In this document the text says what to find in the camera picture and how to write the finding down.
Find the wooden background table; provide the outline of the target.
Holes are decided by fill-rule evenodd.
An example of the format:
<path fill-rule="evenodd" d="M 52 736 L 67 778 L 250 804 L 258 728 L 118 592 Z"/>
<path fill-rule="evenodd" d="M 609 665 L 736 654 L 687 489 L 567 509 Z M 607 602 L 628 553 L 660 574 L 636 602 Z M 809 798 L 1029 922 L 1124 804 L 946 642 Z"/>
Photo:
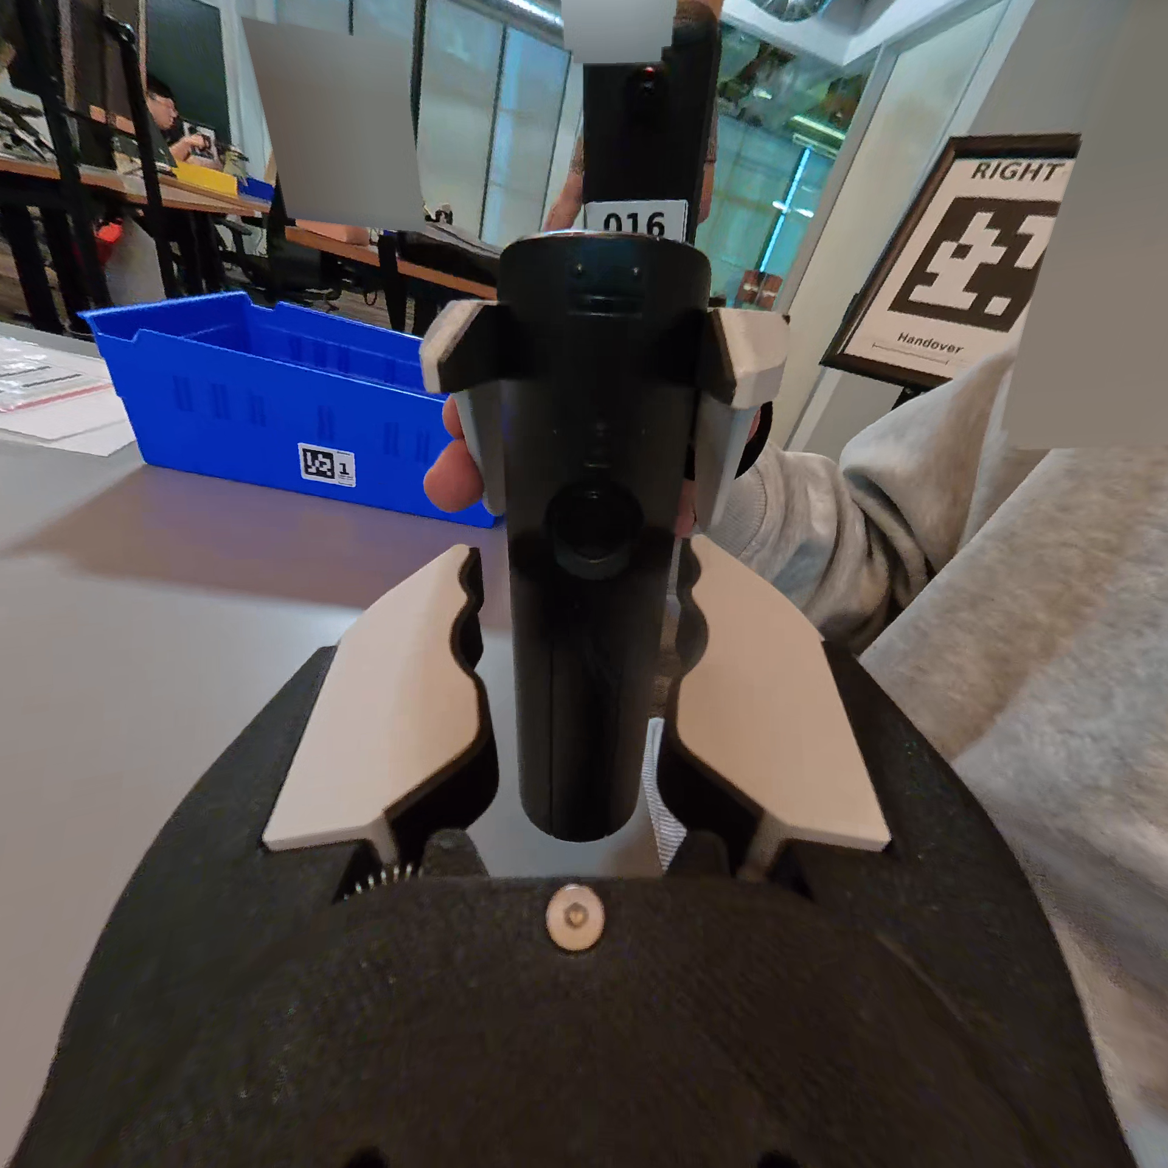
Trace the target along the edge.
<path fill-rule="evenodd" d="M 305 225 L 283 225 L 283 242 L 304 245 L 304 249 L 319 249 L 319 251 L 345 259 L 345 263 L 378 265 L 374 245 L 339 242 L 328 234 L 312 234 Z M 440 287 L 469 295 L 469 299 L 497 299 L 497 283 L 466 280 L 450 271 L 416 265 L 410 259 L 399 259 L 399 272 L 410 280 L 440 283 Z"/>

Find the blue plastic bin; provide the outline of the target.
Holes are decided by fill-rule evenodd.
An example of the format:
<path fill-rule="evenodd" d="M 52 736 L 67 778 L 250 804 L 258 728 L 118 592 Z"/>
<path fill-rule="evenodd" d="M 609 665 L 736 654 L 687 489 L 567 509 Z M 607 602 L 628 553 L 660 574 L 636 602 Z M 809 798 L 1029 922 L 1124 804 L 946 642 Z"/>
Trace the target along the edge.
<path fill-rule="evenodd" d="M 491 529 L 438 509 L 424 475 L 445 448 L 418 334 L 258 306 L 244 290 L 84 313 L 137 457 L 152 465 Z"/>

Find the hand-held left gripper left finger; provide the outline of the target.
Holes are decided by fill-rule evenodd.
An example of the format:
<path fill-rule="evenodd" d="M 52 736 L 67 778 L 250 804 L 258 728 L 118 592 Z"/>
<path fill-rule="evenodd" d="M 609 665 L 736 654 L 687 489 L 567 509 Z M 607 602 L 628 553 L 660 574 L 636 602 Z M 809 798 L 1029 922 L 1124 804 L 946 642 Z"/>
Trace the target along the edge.
<path fill-rule="evenodd" d="M 334 642 L 263 828 L 266 851 L 424 851 L 497 794 L 477 609 L 482 553 L 452 544 L 382 592 Z"/>

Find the grey desk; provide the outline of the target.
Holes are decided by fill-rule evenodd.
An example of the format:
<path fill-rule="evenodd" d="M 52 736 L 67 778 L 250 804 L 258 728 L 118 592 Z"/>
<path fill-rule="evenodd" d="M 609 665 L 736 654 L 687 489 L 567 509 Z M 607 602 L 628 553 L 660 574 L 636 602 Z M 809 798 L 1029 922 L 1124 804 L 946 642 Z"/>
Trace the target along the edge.
<path fill-rule="evenodd" d="M 137 856 L 248 718 L 402 576 L 482 552 L 501 874 L 657 874 L 645 798 L 598 844 L 519 804 L 502 529 L 3 442 L 0 484 L 0 1155 L 41 1097 L 84 964 Z"/>

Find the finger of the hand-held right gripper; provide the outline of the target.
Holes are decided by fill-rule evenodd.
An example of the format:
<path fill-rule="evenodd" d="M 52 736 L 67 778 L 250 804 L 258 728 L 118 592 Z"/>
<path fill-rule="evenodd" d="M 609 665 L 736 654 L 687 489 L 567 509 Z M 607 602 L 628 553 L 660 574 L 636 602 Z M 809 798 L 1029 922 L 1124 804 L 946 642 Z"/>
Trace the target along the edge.
<path fill-rule="evenodd" d="M 512 371 L 506 313 L 491 299 L 452 299 L 418 341 L 424 391 L 456 392 L 466 448 L 482 470 L 482 502 L 502 515 L 502 418 L 501 391 Z"/>
<path fill-rule="evenodd" d="M 693 385 L 693 520 L 712 529 L 729 498 L 752 418 L 782 391 L 787 319 L 767 308 L 708 308 Z"/>

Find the framed marker sign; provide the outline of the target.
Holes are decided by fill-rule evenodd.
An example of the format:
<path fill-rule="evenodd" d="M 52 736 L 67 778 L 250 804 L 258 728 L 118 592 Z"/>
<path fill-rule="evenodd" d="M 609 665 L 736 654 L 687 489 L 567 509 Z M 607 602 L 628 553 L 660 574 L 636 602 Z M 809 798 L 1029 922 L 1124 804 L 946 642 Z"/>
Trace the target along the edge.
<path fill-rule="evenodd" d="M 1078 153 L 1078 130 L 949 139 L 822 369 L 912 398 L 1017 341 Z"/>

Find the black cylindrical handheld device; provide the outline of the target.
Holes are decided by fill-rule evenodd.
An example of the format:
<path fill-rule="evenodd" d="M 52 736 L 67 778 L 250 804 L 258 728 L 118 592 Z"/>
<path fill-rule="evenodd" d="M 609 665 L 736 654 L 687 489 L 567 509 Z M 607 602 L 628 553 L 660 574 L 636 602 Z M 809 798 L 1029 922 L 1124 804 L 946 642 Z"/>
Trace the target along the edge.
<path fill-rule="evenodd" d="M 708 259 L 541 234 L 502 251 L 501 306 L 519 791 L 541 832 L 590 844 L 637 804 Z"/>

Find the person's grey hoodie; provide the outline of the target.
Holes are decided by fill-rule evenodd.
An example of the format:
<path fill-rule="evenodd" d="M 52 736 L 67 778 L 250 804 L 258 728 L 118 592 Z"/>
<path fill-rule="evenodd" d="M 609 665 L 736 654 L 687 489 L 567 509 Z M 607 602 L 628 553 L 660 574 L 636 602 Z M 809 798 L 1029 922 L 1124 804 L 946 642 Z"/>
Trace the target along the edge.
<path fill-rule="evenodd" d="M 1164 1163 L 1164 448 L 1047 451 L 862 665 L 1017 854 L 1126 1146 Z"/>

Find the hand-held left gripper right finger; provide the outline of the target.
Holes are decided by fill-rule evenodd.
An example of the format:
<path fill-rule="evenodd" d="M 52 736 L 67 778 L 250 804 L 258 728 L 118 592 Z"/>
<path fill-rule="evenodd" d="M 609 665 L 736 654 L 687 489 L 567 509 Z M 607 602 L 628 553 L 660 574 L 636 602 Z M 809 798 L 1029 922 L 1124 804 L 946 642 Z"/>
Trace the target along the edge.
<path fill-rule="evenodd" d="M 823 637 L 708 535 L 679 553 L 675 645 L 657 791 L 688 835 L 721 839 L 733 874 L 767 874 L 787 844 L 889 845 Z"/>

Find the striped white garment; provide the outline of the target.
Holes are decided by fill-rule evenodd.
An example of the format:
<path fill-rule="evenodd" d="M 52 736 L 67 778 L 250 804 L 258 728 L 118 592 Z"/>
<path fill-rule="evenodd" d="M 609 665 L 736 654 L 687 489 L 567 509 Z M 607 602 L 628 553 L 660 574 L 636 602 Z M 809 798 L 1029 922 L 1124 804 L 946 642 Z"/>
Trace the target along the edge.
<path fill-rule="evenodd" d="M 651 828 L 653 828 L 653 845 L 660 856 L 660 873 L 675 861 L 687 823 L 663 806 L 660 794 L 660 739 L 663 739 L 663 718 L 653 716 L 645 721 L 645 750 L 642 750 L 642 791 L 645 791 L 645 809 L 651 809 Z"/>

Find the person's right forearm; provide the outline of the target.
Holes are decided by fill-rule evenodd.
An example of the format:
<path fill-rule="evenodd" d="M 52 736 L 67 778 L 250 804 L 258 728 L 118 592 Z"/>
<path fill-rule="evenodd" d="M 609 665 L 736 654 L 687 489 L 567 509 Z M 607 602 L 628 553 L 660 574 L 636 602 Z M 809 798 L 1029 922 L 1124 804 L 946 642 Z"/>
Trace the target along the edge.
<path fill-rule="evenodd" d="M 889 407 L 838 458 L 767 445 L 708 535 L 827 642 L 870 648 L 1029 475 L 1002 436 L 1013 356 Z"/>

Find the paper sheet in sleeve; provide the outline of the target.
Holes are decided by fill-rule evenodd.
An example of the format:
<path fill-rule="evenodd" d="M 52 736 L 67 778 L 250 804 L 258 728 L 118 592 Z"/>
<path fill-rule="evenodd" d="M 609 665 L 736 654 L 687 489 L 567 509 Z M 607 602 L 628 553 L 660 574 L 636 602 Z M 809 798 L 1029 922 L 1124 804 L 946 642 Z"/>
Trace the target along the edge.
<path fill-rule="evenodd" d="M 135 442 L 95 341 L 0 328 L 0 442 L 114 457 Z"/>

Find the person's right hand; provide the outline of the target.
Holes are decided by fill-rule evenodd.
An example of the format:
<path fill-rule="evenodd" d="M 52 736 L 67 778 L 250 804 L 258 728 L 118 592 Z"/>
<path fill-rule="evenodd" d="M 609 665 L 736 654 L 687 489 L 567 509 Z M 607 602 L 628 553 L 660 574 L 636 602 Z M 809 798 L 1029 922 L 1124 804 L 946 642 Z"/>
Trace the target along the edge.
<path fill-rule="evenodd" d="M 450 445 L 428 465 L 424 491 L 438 509 L 456 515 L 456 509 L 482 502 L 482 497 L 484 497 L 482 470 L 477 470 L 477 463 L 466 448 L 466 436 L 463 436 L 456 392 L 450 392 L 440 405 L 440 426 L 450 435 Z M 697 532 L 697 480 L 684 478 L 675 535 L 687 540 L 693 532 Z"/>

